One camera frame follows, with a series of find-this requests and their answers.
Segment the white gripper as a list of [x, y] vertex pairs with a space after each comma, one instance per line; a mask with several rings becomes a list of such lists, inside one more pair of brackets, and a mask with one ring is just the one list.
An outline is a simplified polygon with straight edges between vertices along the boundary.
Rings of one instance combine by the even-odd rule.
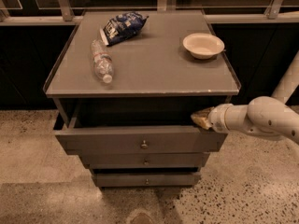
[[217, 133], [228, 133], [225, 114], [231, 106], [232, 104], [222, 104], [214, 108], [205, 108], [192, 113], [191, 119], [197, 126], [205, 130], [212, 128]]

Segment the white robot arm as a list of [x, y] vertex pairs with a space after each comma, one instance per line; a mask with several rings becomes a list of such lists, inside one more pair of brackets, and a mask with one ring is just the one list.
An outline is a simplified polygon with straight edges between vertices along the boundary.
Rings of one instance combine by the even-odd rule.
[[217, 133], [241, 132], [268, 140], [286, 137], [299, 144], [299, 114], [286, 105], [298, 85], [299, 51], [270, 97], [254, 98], [247, 105], [217, 105], [194, 112], [191, 118]]

